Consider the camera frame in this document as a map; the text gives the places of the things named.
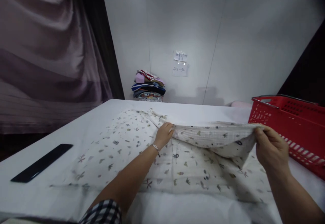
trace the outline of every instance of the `white tablecloth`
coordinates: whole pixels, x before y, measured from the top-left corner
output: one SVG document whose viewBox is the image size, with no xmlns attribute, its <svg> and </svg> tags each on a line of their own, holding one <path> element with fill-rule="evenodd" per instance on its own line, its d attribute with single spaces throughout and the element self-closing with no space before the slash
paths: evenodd
<svg viewBox="0 0 325 224">
<path fill-rule="evenodd" d="M 78 221 L 97 193 L 49 188 L 48 182 L 84 152 L 103 126 L 125 109 L 168 114 L 175 123 L 229 121 L 246 123 L 250 108 L 109 100 L 0 163 L 0 214 Z M 14 176 L 61 143 L 74 146 L 27 184 Z M 325 210 L 325 182 L 290 159 L 293 175 Z M 276 205 L 255 205 L 222 196 L 138 194 L 128 213 L 133 223 L 281 223 Z"/>
</svg>

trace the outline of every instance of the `plaid sleeve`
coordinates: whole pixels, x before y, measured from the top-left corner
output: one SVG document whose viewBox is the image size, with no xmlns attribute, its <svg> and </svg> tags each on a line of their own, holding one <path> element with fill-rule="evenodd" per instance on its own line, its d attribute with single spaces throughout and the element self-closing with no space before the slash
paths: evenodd
<svg viewBox="0 0 325 224">
<path fill-rule="evenodd" d="M 122 224 L 121 209 L 114 200 L 103 200 L 88 210 L 79 222 L 89 223 Z"/>
</svg>

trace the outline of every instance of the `silver bracelet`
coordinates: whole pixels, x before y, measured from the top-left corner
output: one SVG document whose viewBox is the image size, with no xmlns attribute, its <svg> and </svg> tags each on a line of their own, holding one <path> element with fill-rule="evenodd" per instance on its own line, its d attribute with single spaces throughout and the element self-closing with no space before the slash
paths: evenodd
<svg viewBox="0 0 325 224">
<path fill-rule="evenodd" d="M 152 146 L 158 151 L 158 154 L 159 154 L 159 149 L 156 145 L 152 144 Z"/>
</svg>

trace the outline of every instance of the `paper sign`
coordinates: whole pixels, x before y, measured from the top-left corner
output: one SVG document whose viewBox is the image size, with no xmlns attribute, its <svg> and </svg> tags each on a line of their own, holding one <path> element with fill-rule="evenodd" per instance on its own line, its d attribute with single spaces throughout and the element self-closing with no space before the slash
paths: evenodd
<svg viewBox="0 0 325 224">
<path fill-rule="evenodd" d="M 175 77 L 187 77 L 187 63 L 178 62 L 173 66 L 173 76 Z"/>
<path fill-rule="evenodd" d="M 184 52 L 182 51 L 175 51 L 175 54 L 174 54 L 174 60 L 177 60 L 177 61 L 187 61 L 187 54 L 185 54 Z"/>
</svg>

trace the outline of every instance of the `hand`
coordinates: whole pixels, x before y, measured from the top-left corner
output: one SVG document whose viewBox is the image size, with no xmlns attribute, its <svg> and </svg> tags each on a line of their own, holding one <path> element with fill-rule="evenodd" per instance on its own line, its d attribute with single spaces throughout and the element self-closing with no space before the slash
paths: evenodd
<svg viewBox="0 0 325 224">
<path fill-rule="evenodd" d="M 166 122 L 158 129 L 154 144 L 159 148 L 159 150 L 161 150 L 172 137 L 174 130 L 170 131 L 170 129 L 173 126 L 173 124 Z"/>
<path fill-rule="evenodd" d="M 267 174 L 290 175 L 289 146 L 272 128 L 256 128 L 256 155 Z"/>
</svg>

